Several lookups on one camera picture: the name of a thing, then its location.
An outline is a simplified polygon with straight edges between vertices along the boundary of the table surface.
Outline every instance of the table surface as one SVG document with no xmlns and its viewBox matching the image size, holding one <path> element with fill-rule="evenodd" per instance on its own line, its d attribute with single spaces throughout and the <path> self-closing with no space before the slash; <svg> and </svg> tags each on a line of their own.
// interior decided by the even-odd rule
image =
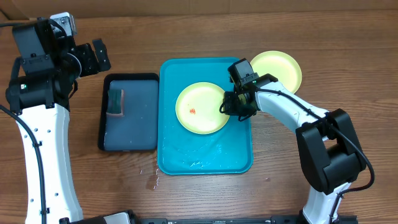
<svg viewBox="0 0 398 224">
<path fill-rule="evenodd" d="M 102 38 L 112 69 L 79 80 L 70 101 L 69 151 L 85 218 L 133 209 L 139 217 L 244 218 L 298 214 L 309 184 L 295 136 L 273 117 L 251 119 L 254 164 L 241 175 L 167 176 L 156 152 L 97 148 L 101 95 L 109 73 L 159 72 L 170 58 L 246 57 L 280 50 L 301 66 L 297 95 L 351 116 L 376 171 L 365 192 L 347 194 L 340 213 L 361 223 L 398 219 L 398 11 L 336 11 L 220 16 L 78 19 L 76 43 Z M 0 103 L 19 56 L 10 28 L 0 30 Z M 0 113 L 0 222 L 23 223 L 24 151 L 14 120 Z M 369 180 L 360 173 L 353 186 Z"/>
</svg>

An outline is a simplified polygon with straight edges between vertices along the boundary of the pale yellow plate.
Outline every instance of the pale yellow plate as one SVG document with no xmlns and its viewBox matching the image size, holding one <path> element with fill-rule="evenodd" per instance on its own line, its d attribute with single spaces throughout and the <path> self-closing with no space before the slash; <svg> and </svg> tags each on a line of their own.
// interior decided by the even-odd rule
<svg viewBox="0 0 398 224">
<path fill-rule="evenodd" d="M 224 90 L 218 85 L 200 82 L 186 87 L 178 96 L 175 113 L 189 131 L 210 134 L 220 130 L 229 115 L 220 113 Z"/>
<path fill-rule="evenodd" d="M 267 73 L 276 77 L 285 88 L 295 93 L 301 84 L 302 74 L 299 64 L 290 55 L 270 50 L 253 58 L 250 62 L 259 76 Z"/>
</svg>

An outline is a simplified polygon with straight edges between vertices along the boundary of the green sponge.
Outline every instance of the green sponge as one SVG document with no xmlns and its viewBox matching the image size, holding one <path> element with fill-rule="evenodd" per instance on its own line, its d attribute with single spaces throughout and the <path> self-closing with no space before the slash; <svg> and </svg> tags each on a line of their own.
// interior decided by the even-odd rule
<svg viewBox="0 0 398 224">
<path fill-rule="evenodd" d="M 108 109 L 106 114 L 110 116 L 123 116 L 124 90 L 108 90 Z"/>
</svg>

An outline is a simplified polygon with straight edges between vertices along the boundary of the blue tray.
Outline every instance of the blue tray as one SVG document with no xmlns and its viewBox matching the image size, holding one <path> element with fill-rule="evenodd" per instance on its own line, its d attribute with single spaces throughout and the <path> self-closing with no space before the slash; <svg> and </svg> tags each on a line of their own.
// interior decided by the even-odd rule
<svg viewBox="0 0 398 224">
<path fill-rule="evenodd" d="M 181 91 L 210 82 L 231 91 L 228 67 L 238 58 L 187 58 L 166 61 L 160 69 L 157 162 L 169 175 L 240 174 L 253 163 L 250 120 L 232 116 L 219 131 L 195 134 L 175 114 Z"/>
</svg>

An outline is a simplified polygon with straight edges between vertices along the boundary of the wire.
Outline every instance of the wire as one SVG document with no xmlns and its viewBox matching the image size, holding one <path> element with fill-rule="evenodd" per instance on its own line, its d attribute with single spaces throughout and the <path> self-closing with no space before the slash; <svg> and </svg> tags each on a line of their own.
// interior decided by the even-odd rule
<svg viewBox="0 0 398 224">
<path fill-rule="evenodd" d="M 0 24 L 0 27 L 7 27 L 7 26 L 18 26 L 23 24 L 23 22 L 8 22 L 8 23 L 3 23 Z"/>
<path fill-rule="evenodd" d="M 0 105 L 0 110 L 4 111 L 10 117 L 14 118 L 25 129 L 25 131 L 29 135 L 30 139 L 32 140 L 33 147 L 34 147 L 35 153 L 36 153 L 37 166 L 39 167 L 40 201 L 41 201 L 41 206 L 42 206 L 42 212 L 41 212 L 42 224 L 46 224 L 47 223 L 47 207 L 45 204 L 44 170 L 43 170 L 42 156 L 40 154 L 39 145 L 37 144 L 37 140 L 36 140 L 35 136 L 33 135 L 33 132 L 30 130 L 28 125 L 26 125 L 26 123 L 23 120 L 21 120 L 18 116 L 16 116 L 14 113 L 9 111 L 3 105 Z"/>
<path fill-rule="evenodd" d="M 317 114 L 315 114 L 314 112 L 312 112 L 311 109 L 306 108 L 303 104 L 301 104 L 300 102 L 298 102 L 298 101 L 297 101 L 295 98 L 293 98 L 292 96 L 290 96 L 290 95 L 288 95 L 288 94 L 286 94 L 286 93 L 283 93 L 283 92 L 281 92 L 281 91 L 276 91 L 276 90 L 266 90 L 266 89 L 260 89 L 260 88 L 258 88 L 256 91 L 268 92 L 268 93 L 275 93 L 275 94 L 284 96 L 284 97 L 288 98 L 290 101 L 293 101 L 297 106 L 299 106 L 301 109 L 303 109 L 305 112 L 307 112 L 309 115 L 313 116 L 314 118 L 316 118 L 316 119 L 324 119 L 326 125 L 327 125 L 330 129 L 332 129 L 338 136 L 340 136 L 340 137 L 343 138 L 346 142 L 348 142 L 348 143 L 355 149 L 355 151 L 365 160 L 365 163 L 366 163 L 366 165 L 368 166 L 369 172 L 370 172 L 370 174 L 371 174 L 371 179 L 370 179 L 369 183 L 367 183 L 366 185 L 364 185 L 364 186 L 362 186 L 362 187 L 355 187 L 355 188 L 352 188 L 352 189 L 346 189 L 346 190 L 342 190 L 341 192 L 337 193 L 337 198 L 336 198 L 336 200 L 335 200 L 335 202 L 334 202 L 334 204 L 333 204 L 333 207 L 332 207 L 331 212 L 330 212 L 330 215 L 329 215 L 329 216 L 330 216 L 329 223 L 332 224 L 332 223 L 333 223 L 333 215 L 334 215 L 335 212 L 336 212 L 338 202 L 340 201 L 341 198 L 343 198 L 343 195 L 344 195 L 345 193 L 348 193 L 348 192 L 358 192 L 358 191 L 360 191 L 360 190 L 366 190 L 366 189 L 370 188 L 370 187 L 373 185 L 375 177 L 374 177 L 374 169 L 373 169 L 372 164 L 370 163 L 369 159 L 365 156 L 365 154 L 363 154 L 363 152 L 362 152 L 361 150 L 359 150 L 358 147 L 357 147 L 351 140 L 349 140 L 343 133 L 341 133 L 341 132 L 340 132 L 337 128 L 335 128 L 332 124 L 330 124 L 329 122 L 327 122 L 327 120 L 326 120 L 325 118 L 321 118 L 320 116 L 318 116 Z"/>
</svg>

